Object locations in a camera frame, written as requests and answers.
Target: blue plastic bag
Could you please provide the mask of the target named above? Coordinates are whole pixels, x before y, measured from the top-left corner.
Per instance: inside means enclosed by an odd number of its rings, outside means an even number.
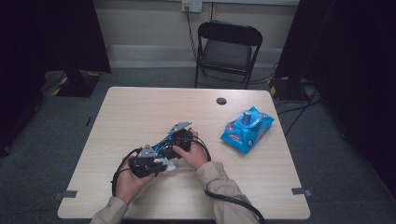
[[[227,124],[221,140],[247,154],[271,128],[273,121],[273,118],[253,106]]]

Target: wall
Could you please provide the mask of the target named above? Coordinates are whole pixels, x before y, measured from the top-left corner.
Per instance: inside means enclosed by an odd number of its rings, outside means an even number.
[[[189,25],[179,1],[95,1],[107,45],[189,46]],[[202,13],[191,13],[191,30],[213,19],[256,27],[264,49],[282,49],[296,6],[203,3]]]

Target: sleeve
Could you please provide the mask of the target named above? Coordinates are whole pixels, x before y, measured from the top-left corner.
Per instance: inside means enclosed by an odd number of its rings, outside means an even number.
[[[248,197],[241,192],[236,182],[227,176],[222,163],[216,161],[207,162],[196,173],[207,190],[250,203]],[[258,223],[256,216],[241,205],[212,198],[210,200],[214,205],[215,218],[218,224]]]
[[[107,206],[93,216],[91,224],[121,223],[128,208],[128,205],[123,200],[111,197]]]

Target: hand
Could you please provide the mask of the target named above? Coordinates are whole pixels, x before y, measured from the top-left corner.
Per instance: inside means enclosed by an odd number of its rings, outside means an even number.
[[[130,156],[128,160],[122,165],[120,170],[130,169],[129,162],[134,156]],[[116,197],[123,200],[126,204],[130,204],[134,198],[139,194],[143,187],[147,185],[155,174],[139,178],[135,176],[131,170],[126,170],[120,173],[117,179]]]
[[[192,133],[192,139],[198,140],[198,132],[193,129],[189,129]],[[183,150],[183,148],[178,146],[173,146],[173,150],[180,155],[186,163],[195,170],[198,170],[202,165],[207,163],[207,157],[203,149],[197,143],[191,142],[191,149],[189,152]]]

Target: cable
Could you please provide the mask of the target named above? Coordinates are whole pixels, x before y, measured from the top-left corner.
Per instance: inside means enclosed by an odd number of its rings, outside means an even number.
[[[191,140],[191,141],[193,143],[197,143],[198,145],[200,145],[200,147],[204,150],[204,152],[206,154],[207,161],[212,161],[212,158],[210,157],[210,154],[209,154],[209,150],[207,150],[207,147],[206,147],[204,141],[202,141],[201,138],[198,138],[198,137],[197,137],[197,139],[198,139],[198,141],[196,141],[196,140]]]
[[[266,76],[266,77],[262,77],[262,78],[256,79],[256,80],[251,80],[251,81],[249,81],[249,84],[262,84],[262,83],[266,83],[266,82],[268,82],[269,77],[273,76],[274,74],[275,74],[275,73],[273,73],[273,74],[271,74],[271,75],[268,75],[268,76]]]
[[[294,119],[294,121],[291,123],[291,125],[289,126],[289,128],[285,131],[285,136],[287,136],[287,135],[289,134],[289,131],[290,131],[291,128],[294,126],[294,124],[297,122],[297,119],[304,113],[304,111],[305,111],[310,105],[313,105],[313,104],[312,104],[312,101],[314,100],[315,94],[317,93],[317,91],[318,91],[318,85],[315,87],[315,91],[314,91],[314,93],[312,93],[311,99],[309,100],[309,102],[308,102],[306,105],[301,106],[301,107],[298,107],[298,108],[293,108],[293,109],[288,110],[288,111],[282,111],[281,113],[277,113],[278,115],[280,115],[280,114],[283,114],[283,113],[286,113],[286,112],[289,112],[289,111],[293,111],[293,110],[297,110],[297,109],[301,109],[301,108],[302,108],[302,110],[301,110],[300,113],[297,115],[297,117]]]
[[[113,175],[113,179],[110,181],[111,183],[111,193],[113,194],[113,196],[116,196],[116,188],[117,188],[117,180],[119,178],[119,175],[121,173],[120,169],[123,166],[123,164],[128,160],[128,158],[133,154],[133,153],[139,153],[142,150],[142,148],[136,148],[134,150],[132,150],[130,153],[128,153],[128,155],[126,155],[123,159],[122,162],[119,166],[119,168],[117,168],[116,173],[114,173]]]
[[[188,7],[184,7],[184,9],[186,10],[187,22],[189,23],[189,32],[190,32],[190,42],[191,42],[192,53],[194,54],[195,61],[197,61],[197,53],[196,53],[196,49],[195,49],[194,37],[192,36],[191,24],[190,24],[190,9]]]
[[[215,7],[215,3],[212,2],[212,8],[210,10],[210,20],[213,21],[213,8]]]
[[[279,105],[284,105],[284,104],[304,104],[304,103],[305,103],[304,101],[282,101],[282,102],[275,104],[275,107],[278,107]]]
[[[205,194],[207,196],[211,197],[211,198],[214,198],[214,199],[218,199],[218,200],[222,200],[222,201],[225,201],[225,202],[235,203],[235,204],[241,205],[241,206],[245,207],[247,210],[250,210],[252,213],[254,213],[257,216],[257,218],[259,220],[259,223],[265,224],[265,219],[262,216],[262,213],[260,213],[260,211],[257,210],[257,208],[255,208],[253,205],[251,205],[249,203],[245,203],[245,202],[243,202],[241,200],[238,200],[238,199],[235,199],[233,197],[229,197],[229,196],[225,196],[225,195],[221,195],[221,194],[216,194],[216,193],[210,192],[207,189],[205,189]]]

